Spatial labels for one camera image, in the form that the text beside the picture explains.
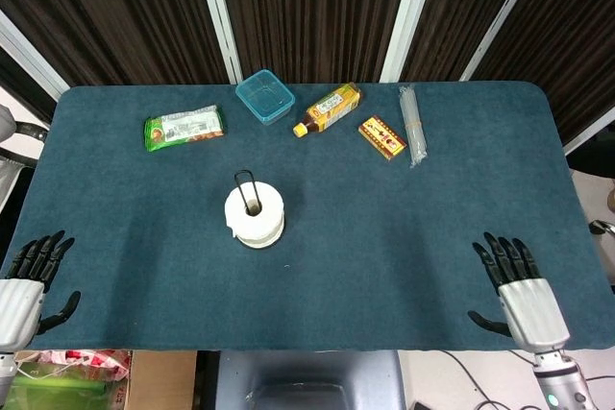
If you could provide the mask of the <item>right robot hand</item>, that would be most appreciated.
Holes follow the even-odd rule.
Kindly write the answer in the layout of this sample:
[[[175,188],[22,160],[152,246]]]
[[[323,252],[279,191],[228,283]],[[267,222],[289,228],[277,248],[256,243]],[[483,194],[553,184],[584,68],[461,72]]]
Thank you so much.
[[[554,291],[542,277],[533,254],[518,238],[483,234],[485,245],[472,247],[480,258],[498,297],[505,320],[495,322],[470,310],[478,327],[514,340],[521,350],[544,354],[563,350],[570,339]]]

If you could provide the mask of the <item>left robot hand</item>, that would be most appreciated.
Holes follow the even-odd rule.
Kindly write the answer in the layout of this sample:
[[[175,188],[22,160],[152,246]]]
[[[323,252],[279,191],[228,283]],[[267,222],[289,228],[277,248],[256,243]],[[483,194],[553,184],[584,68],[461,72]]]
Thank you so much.
[[[43,318],[42,306],[75,239],[65,231],[45,235],[23,246],[1,277],[1,352],[24,350],[34,337],[65,323],[75,312],[81,292],[71,293],[64,307]]]

